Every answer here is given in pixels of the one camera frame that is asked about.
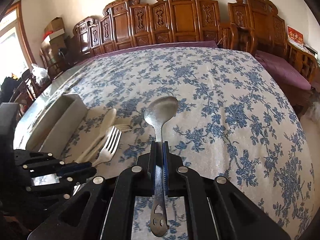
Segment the cream plastic spoon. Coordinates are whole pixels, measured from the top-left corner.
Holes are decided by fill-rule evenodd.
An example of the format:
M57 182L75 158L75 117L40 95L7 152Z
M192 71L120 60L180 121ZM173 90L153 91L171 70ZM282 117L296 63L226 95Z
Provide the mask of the cream plastic spoon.
M111 127L116 119L117 110L115 108L110 109L104 116L102 123L100 124L99 134L93 140L93 142L88 146L86 150L75 160L76 163L82 162L84 157L89 154L93 147L105 137L107 130Z

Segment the blue floral tablecloth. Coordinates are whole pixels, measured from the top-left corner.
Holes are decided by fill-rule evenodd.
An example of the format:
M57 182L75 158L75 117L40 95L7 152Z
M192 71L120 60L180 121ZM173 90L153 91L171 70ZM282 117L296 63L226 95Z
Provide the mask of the blue floral tablecloth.
M98 136L105 114L131 130L97 173L117 176L155 138L144 111L157 98L179 102L163 127L170 151L201 176L225 176L298 239L316 210L313 164L299 119L268 72L250 54L226 49L156 48L84 63L49 99L77 94L87 115L62 157L74 161Z

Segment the metal spoon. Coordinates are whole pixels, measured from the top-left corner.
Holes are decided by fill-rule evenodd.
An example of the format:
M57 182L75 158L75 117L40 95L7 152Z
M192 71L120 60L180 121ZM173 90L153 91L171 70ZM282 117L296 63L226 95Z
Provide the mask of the metal spoon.
M173 96L164 96L150 103L144 113L145 121L153 127L156 136L154 167L154 195L150 215L150 229L156 237L162 237L168 230L165 208L163 125L173 118L178 109L178 100Z

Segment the purple bench cushion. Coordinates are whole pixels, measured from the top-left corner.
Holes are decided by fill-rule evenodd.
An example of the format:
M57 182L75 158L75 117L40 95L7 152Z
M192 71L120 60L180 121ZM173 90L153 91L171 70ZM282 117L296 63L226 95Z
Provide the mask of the purple bench cushion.
M135 56L144 56L149 52L162 52L163 50L177 50L177 48L213 48L217 49L217 43L215 41L193 41L193 42L174 42L174 43L162 43L162 44L153 44L146 45L134 48L127 48L117 51L112 51L109 53L104 53L98 56L89 57L88 59L83 60L83 63L104 60L104 59L116 59L120 61L122 59L133 59Z

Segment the stacked cardboard boxes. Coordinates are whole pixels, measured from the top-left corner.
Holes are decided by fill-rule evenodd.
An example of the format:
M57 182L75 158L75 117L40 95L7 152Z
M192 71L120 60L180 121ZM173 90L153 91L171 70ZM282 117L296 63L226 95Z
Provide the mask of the stacked cardboard boxes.
M40 55L48 68L60 60L59 49L66 49L65 25L61 17L56 17L44 29Z

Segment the red calendar card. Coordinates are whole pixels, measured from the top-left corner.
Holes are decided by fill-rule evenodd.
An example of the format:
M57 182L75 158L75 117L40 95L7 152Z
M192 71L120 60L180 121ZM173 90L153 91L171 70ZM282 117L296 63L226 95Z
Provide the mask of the red calendar card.
M304 45L303 34L290 26L287 26L287 36L290 42L293 42L301 47Z

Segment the carved wooden long bench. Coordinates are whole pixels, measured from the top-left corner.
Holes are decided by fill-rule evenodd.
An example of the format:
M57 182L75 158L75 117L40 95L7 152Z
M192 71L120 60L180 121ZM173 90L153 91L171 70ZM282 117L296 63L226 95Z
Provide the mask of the carved wooden long bench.
M103 17L91 16L73 28L80 57L153 44L218 42L219 4L214 0L115 0Z

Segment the purple side cushion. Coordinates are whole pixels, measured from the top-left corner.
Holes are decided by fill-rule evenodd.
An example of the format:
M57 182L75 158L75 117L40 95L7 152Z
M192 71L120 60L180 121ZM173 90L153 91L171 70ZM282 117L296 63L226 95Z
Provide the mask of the purple side cushion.
M311 85L293 66L285 59L264 51L257 50L255 59L278 83L284 83L302 90L310 90Z

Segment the white plastic bag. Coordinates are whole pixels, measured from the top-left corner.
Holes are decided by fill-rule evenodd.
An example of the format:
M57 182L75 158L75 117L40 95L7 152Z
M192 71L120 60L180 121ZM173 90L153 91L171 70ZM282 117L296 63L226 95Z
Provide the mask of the white plastic bag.
M36 83L39 86L43 86L45 83L50 81L50 77L48 75L48 72L45 68L39 67L37 64L32 63L32 70L31 73L35 77Z

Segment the dark wooden chair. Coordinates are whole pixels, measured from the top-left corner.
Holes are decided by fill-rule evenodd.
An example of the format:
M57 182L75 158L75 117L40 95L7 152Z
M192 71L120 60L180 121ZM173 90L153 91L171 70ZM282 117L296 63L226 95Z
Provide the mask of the dark wooden chair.
M28 69L22 73L21 83L14 90L9 102L16 102L18 98L32 103L40 95L40 87L37 85L35 78Z

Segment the carved wooden side bench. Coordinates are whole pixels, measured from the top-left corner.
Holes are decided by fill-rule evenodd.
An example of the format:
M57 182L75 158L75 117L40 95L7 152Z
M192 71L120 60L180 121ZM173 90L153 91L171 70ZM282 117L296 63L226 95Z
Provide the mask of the carved wooden side bench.
M287 39L285 21L270 0L235 0L228 4L232 23L252 28L258 38L257 50L282 57L310 83L317 72L314 56L295 47ZM302 90L281 82L277 83L292 106L305 106L312 90Z

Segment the grey metal utensil tray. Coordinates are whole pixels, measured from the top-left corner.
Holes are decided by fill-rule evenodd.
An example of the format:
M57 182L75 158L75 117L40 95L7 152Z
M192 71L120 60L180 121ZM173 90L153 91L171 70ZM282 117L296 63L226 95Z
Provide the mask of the grey metal utensil tray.
M14 149L51 153L54 157L60 157L86 114L87 107L80 95L62 95L27 128L16 129Z

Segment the window with wooden frame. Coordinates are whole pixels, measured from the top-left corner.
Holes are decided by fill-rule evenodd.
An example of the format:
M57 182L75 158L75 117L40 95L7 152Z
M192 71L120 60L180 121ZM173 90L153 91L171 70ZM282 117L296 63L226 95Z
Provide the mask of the window with wooden frame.
M1 81L20 78L35 63L25 33L21 2L14 3L1 20Z

